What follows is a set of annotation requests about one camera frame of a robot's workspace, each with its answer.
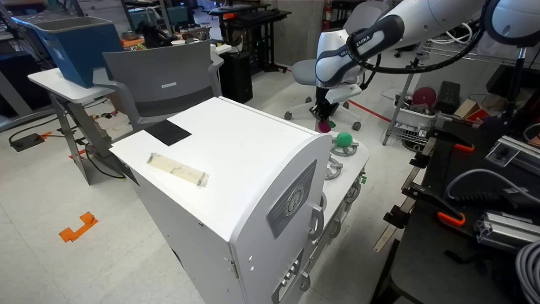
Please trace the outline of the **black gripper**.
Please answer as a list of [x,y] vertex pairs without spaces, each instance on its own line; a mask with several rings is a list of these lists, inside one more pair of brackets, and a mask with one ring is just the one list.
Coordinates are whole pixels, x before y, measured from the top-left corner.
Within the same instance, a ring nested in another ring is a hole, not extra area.
[[330,116],[337,111],[338,103],[332,103],[327,98],[328,91],[325,88],[316,89],[316,113],[321,123],[328,123]]

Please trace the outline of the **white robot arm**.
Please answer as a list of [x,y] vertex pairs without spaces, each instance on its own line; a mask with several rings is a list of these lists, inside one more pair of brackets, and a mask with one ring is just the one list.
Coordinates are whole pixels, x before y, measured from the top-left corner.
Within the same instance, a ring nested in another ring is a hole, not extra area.
[[[384,68],[370,59],[387,49],[414,46],[456,29],[475,13],[478,30],[455,57],[423,68]],[[337,89],[354,71],[372,69],[386,74],[429,73],[451,66],[470,54],[489,34],[516,47],[534,47],[540,40],[540,0],[402,0],[369,27],[354,32],[323,32],[316,52],[316,86]]]

